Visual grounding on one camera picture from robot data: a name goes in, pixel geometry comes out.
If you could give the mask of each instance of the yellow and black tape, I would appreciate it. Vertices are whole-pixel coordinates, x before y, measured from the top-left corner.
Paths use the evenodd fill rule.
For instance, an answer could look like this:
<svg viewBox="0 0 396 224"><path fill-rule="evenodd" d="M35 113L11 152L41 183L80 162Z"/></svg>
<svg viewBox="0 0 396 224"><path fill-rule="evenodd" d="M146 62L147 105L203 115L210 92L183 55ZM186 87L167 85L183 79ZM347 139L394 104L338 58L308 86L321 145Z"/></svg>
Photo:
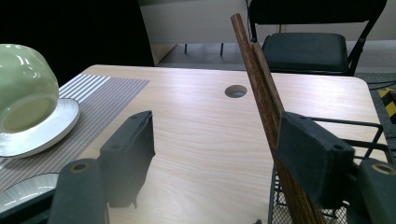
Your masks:
<svg viewBox="0 0 396 224"><path fill-rule="evenodd" d="M396 90L386 88L384 91L378 91L381 96L382 103L387 109L388 115L392 123L396 124Z"/></svg>

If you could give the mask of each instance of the gray placemat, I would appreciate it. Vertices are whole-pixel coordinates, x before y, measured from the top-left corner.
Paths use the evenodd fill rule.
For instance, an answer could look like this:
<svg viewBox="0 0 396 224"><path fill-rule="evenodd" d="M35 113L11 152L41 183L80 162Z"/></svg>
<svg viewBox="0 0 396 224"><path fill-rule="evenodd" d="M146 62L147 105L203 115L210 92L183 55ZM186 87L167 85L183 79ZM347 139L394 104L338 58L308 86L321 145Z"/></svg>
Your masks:
<svg viewBox="0 0 396 224"><path fill-rule="evenodd" d="M23 159L0 159L0 192L29 177L58 173L148 84L147 80L78 75L60 88L61 98L78 101L74 129L55 146Z"/></svg>

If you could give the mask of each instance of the plate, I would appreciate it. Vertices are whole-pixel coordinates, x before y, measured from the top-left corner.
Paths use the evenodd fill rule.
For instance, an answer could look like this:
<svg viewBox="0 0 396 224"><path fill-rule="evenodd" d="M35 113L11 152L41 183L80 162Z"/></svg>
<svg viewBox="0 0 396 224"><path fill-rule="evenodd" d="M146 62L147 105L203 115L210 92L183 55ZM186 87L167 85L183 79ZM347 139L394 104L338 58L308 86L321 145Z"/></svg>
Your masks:
<svg viewBox="0 0 396 224"><path fill-rule="evenodd" d="M56 187L58 174L36 175L0 193L0 213Z"/></svg>
<svg viewBox="0 0 396 224"><path fill-rule="evenodd" d="M70 133L78 118L78 102L59 99L55 111L35 127L20 133L0 133L0 157L24 158L52 147Z"/></svg>

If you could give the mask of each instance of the wooden table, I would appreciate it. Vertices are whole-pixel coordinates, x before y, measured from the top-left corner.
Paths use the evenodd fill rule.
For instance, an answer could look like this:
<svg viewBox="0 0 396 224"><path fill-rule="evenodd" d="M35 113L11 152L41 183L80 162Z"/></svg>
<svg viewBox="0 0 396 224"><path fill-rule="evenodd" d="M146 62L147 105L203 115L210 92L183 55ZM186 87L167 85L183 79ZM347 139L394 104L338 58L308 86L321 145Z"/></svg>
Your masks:
<svg viewBox="0 0 396 224"><path fill-rule="evenodd" d="M156 156L137 209L110 208L112 224L266 222L273 161L246 72L95 65L83 74L149 80L80 156L97 158L129 116L152 111ZM274 80L289 112L379 123L367 85L356 77L274 74ZM247 94L226 96L232 85ZM375 133L324 126L359 140Z"/></svg>

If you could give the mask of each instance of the black curtain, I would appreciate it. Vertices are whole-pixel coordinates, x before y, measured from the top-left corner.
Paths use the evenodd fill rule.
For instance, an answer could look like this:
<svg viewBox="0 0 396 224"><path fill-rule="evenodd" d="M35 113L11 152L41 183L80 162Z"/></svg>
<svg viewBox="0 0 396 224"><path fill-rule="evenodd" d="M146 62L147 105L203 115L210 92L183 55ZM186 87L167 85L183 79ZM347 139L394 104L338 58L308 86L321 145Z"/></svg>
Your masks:
<svg viewBox="0 0 396 224"><path fill-rule="evenodd" d="M137 1L2 0L0 43L39 51L62 86L94 64L154 66Z"/></svg>

